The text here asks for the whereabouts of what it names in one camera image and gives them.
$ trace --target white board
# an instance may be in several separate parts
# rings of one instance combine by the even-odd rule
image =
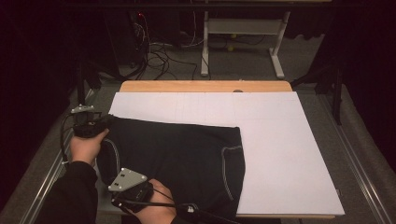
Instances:
[[[246,161],[239,215],[345,213],[295,92],[118,92],[109,113],[239,127]]]

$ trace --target human hand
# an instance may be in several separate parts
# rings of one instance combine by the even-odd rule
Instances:
[[[158,191],[154,190],[150,200],[151,203],[174,203],[173,200],[171,200],[172,193],[166,186],[156,179],[151,179],[149,182],[152,184],[154,189],[166,196],[169,196],[169,198],[167,198]],[[170,224],[177,213],[176,208],[174,207],[147,206],[140,212],[133,214],[139,218],[142,224]]]
[[[105,129],[93,138],[80,138],[73,136],[70,140],[70,151],[72,161],[85,161],[94,166],[95,158],[100,150],[100,143],[108,134],[109,130]]]

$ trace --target white surface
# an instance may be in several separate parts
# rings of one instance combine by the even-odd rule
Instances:
[[[343,215],[295,92],[118,92],[120,118],[238,126],[246,174],[239,215]]]

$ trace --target jacket sleeve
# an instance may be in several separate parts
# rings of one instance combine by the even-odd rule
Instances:
[[[70,163],[64,176],[52,186],[35,223],[95,223],[98,204],[96,179],[96,172],[88,163]]]

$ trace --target fabric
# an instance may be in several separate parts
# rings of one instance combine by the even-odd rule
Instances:
[[[70,163],[64,176],[52,186],[35,224],[92,224],[96,220],[97,176],[86,162]]]
[[[235,218],[245,175],[239,128],[115,118],[109,130],[97,157],[106,185],[128,168],[162,182],[175,204]]]

